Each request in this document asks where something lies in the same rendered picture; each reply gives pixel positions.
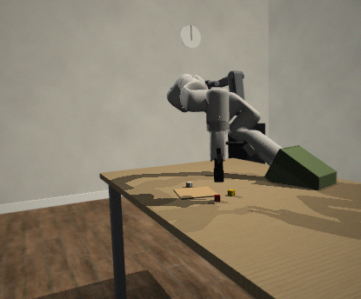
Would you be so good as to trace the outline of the tan flat mat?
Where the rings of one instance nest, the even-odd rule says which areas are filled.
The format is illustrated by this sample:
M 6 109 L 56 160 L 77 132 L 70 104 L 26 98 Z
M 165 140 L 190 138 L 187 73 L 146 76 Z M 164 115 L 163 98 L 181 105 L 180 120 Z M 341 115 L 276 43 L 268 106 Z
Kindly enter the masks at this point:
M 191 199 L 191 198 L 201 198 L 201 197 L 211 197 L 218 195 L 209 187 L 197 187 L 197 188 L 186 188 L 186 189 L 174 189 L 177 195 L 181 199 Z

